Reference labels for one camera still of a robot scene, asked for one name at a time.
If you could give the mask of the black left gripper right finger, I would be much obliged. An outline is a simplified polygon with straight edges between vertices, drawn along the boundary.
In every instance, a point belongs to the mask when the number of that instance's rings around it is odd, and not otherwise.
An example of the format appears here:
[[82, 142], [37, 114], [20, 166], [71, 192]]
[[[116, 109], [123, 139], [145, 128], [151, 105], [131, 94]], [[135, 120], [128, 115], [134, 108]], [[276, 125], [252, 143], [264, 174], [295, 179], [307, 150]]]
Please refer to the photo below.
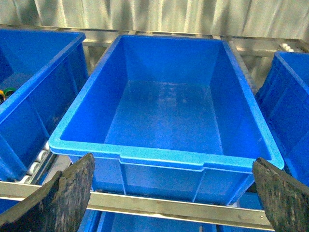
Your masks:
[[276, 232], [309, 230], [309, 188], [267, 160], [253, 163], [256, 189]]

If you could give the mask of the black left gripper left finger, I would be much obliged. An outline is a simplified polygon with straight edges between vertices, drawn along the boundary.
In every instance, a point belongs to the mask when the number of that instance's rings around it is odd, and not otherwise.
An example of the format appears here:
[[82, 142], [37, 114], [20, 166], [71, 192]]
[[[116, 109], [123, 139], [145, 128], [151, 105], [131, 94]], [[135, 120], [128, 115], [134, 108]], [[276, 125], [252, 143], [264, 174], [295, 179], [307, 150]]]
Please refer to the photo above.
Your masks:
[[76, 232], [88, 202], [95, 169], [87, 153], [0, 215], [2, 232]]

